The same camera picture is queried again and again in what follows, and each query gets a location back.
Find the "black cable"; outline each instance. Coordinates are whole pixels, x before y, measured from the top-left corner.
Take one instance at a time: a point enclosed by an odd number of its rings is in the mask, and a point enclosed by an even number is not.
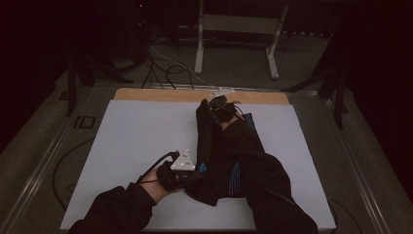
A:
[[[93,140],[94,140],[94,137],[93,137],[93,138],[90,138],[90,139],[88,139],[88,140],[86,140],[86,141],[84,141],[84,142],[82,142],[82,143],[80,143],[80,144],[78,144],[78,145],[76,145],[75,147],[73,147],[73,148],[71,148],[69,151],[67,151],[67,152],[60,158],[60,160],[58,160],[58,162],[57,162],[57,164],[56,164],[56,166],[55,166],[55,169],[54,169],[54,171],[53,171],[53,175],[52,175],[52,189],[53,189],[53,192],[54,192],[54,194],[55,194],[55,197],[57,198],[57,201],[60,203],[61,207],[62,207],[65,211],[66,211],[67,208],[66,208],[66,206],[64,205],[63,201],[61,200],[61,198],[58,196],[58,193],[57,193],[57,190],[56,190],[56,173],[57,173],[57,169],[58,169],[58,167],[60,166],[61,162],[63,162],[63,160],[64,160],[67,156],[69,156],[70,153],[72,153],[74,150],[82,147],[83,145],[85,145],[85,144],[87,144],[87,143],[89,143],[89,142],[91,142],[91,141],[93,141]]]
[[[149,174],[149,172],[151,172],[156,166],[158,166],[158,164],[161,163],[164,159],[168,158],[168,156],[172,156],[172,154],[174,154],[174,153],[176,153],[176,152],[170,152],[170,153],[162,156],[160,159],[158,159],[158,161],[156,161],[156,162],[154,163],[154,165],[152,165],[152,166],[148,169],[148,171],[146,171],[146,173],[144,173],[143,175],[141,175],[141,176],[139,177],[139,179],[137,180],[137,183],[141,183],[142,180]]]
[[[335,212],[333,206],[331,205],[331,203],[329,201],[327,201],[328,207],[330,208],[331,212],[333,213],[333,219],[334,219],[334,223],[336,224],[336,228],[334,228],[330,234],[334,234],[337,230],[338,227],[338,216],[337,213]]]
[[[334,198],[329,197],[329,196],[328,196],[328,198],[329,198],[331,201],[333,201],[334,203],[336,203],[337,205],[339,205],[339,206],[352,218],[353,222],[354,222],[354,223],[356,224],[356,226],[357,226],[358,232],[359,232],[360,234],[362,234],[360,225],[358,224],[356,218],[350,213],[350,211],[347,210],[341,203],[339,203],[339,202],[338,202],[337,200],[335,200]]]
[[[177,75],[177,74],[182,73],[183,70],[186,69],[186,70],[188,71],[189,83],[190,83],[190,85],[191,85],[191,88],[192,88],[192,90],[195,90],[194,84],[193,84],[193,82],[192,82],[192,76],[191,76],[190,69],[189,69],[189,67],[188,67],[184,62],[181,62],[181,61],[178,61],[178,60],[173,60],[173,59],[154,58],[154,57],[152,57],[152,55],[150,55],[150,54],[148,55],[148,57],[149,57],[149,59],[150,59],[152,62],[154,62],[154,64],[155,64],[156,67],[158,67],[160,70],[162,70],[163,72],[166,73],[167,80],[168,80],[169,83],[173,86],[174,89],[175,89],[175,86],[172,84],[171,80],[169,79],[169,74]],[[177,65],[172,65],[172,66],[170,66],[167,70],[164,70],[164,69],[163,69],[159,64],[157,64],[154,60],[171,61],[171,62],[177,63]],[[172,69],[172,68],[174,68],[174,67],[177,67],[177,66],[181,67],[182,70],[180,70],[179,72],[175,72],[175,73],[169,72],[170,69]]]

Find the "black sleeve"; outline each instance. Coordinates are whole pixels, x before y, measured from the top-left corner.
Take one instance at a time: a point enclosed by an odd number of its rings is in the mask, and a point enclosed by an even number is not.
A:
[[[76,221],[69,234],[137,233],[144,228],[157,203],[140,185],[119,186],[99,194],[84,219]]]
[[[281,162],[267,154],[258,133],[242,121],[223,133],[227,156],[240,164],[242,190],[259,233],[316,234],[316,223],[291,196],[288,174]]]

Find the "wire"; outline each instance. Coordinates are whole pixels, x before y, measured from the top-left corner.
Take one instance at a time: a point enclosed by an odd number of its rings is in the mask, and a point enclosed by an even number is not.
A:
[[[64,205],[64,202],[61,200],[60,196],[58,195],[57,189],[56,189],[56,174],[57,174],[58,167],[60,166],[61,162],[63,162],[63,160],[64,160],[67,156],[69,156],[73,151],[75,151],[76,149],[82,147],[83,145],[85,145],[85,144],[87,144],[87,143],[89,143],[89,142],[91,142],[91,141],[93,141],[93,140],[94,140],[94,137],[93,137],[93,138],[90,138],[90,139],[88,139],[88,140],[86,140],[86,141],[84,141],[84,142],[82,142],[82,143],[80,143],[80,144],[78,144],[77,146],[75,146],[75,147],[71,148],[69,151],[67,151],[67,152],[60,158],[60,160],[58,160],[58,162],[57,162],[57,164],[56,164],[56,166],[55,166],[55,169],[54,169],[54,171],[53,171],[53,175],[52,175],[52,189],[53,189],[53,192],[54,192],[54,194],[55,194],[55,197],[57,198],[58,203],[61,205],[61,207],[62,207],[65,211],[66,211],[67,208],[66,208],[66,206]]]
[[[137,180],[137,183],[141,183],[142,180],[149,174],[149,172],[151,172],[156,166],[158,166],[159,163],[161,163],[164,159],[168,158],[168,156],[171,156],[173,153],[176,153],[176,152],[170,152],[170,153],[162,156],[160,159],[158,159],[158,161],[156,161],[156,162],[154,163],[154,165],[152,165],[152,167],[150,167],[150,168],[148,169],[148,171],[146,171],[146,173],[144,173],[143,175],[141,175],[141,176],[139,177],[139,179]]]
[[[341,203],[339,203],[339,202],[338,202],[337,200],[335,200],[334,198],[328,196],[328,199],[330,199],[331,201],[333,201],[334,203],[336,203],[337,205],[339,205],[339,206],[350,216],[350,218],[351,218],[351,219],[353,220],[353,222],[356,224],[357,229],[358,229],[358,232],[359,232],[360,234],[362,234],[362,230],[361,230],[360,225],[358,224],[356,218],[350,213],[350,211],[349,211],[348,209],[346,209]],[[333,212],[333,215],[334,215],[334,217],[335,217],[336,226],[338,227],[338,224],[339,224],[339,223],[338,223],[337,214],[336,214],[335,212]]]
[[[155,52],[158,56],[160,56],[161,58],[166,59],[166,60],[168,60],[168,61],[171,61],[171,62],[173,62],[173,63],[179,64],[179,65],[185,67],[188,71],[190,71],[192,74],[194,74],[195,78],[196,78],[197,80],[199,80],[200,82],[202,82],[202,83],[204,83],[204,84],[206,84],[206,85],[212,86],[212,87],[214,87],[214,88],[218,88],[217,86],[212,85],[212,84],[210,84],[210,83],[208,83],[208,82],[200,79],[200,78],[197,76],[197,74],[196,74],[192,69],[190,69],[187,65],[185,65],[184,63],[179,62],[179,61],[176,61],[176,60],[173,60],[173,59],[171,59],[171,58],[167,58],[167,57],[161,55],[161,54],[160,54],[159,52],[157,52],[151,45],[149,45],[149,48],[151,48],[151,50],[154,51],[154,52]]]

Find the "metal stand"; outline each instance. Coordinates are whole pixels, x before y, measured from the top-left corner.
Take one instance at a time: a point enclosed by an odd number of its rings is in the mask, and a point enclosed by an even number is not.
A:
[[[274,51],[279,42],[282,33],[282,25],[285,19],[288,5],[284,5],[282,15],[278,19],[268,18],[247,18],[219,15],[204,15],[204,0],[200,0],[200,16],[198,29],[198,49],[195,60],[195,73],[202,74],[204,62],[204,30],[233,31],[233,32],[250,32],[264,33],[274,35],[273,43],[267,48],[267,60],[270,67],[271,77],[279,78],[277,65],[274,60]]]
[[[346,88],[346,75],[347,69],[327,69],[320,74],[313,75],[310,79],[307,79],[293,87],[282,89],[282,92],[295,93],[317,81],[324,80],[322,86],[319,88],[318,96],[321,99],[329,99],[336,90],[336,99],[334,106],[334,120],[340,129],[343,129],[342,114],[344,107],[344,92]]]

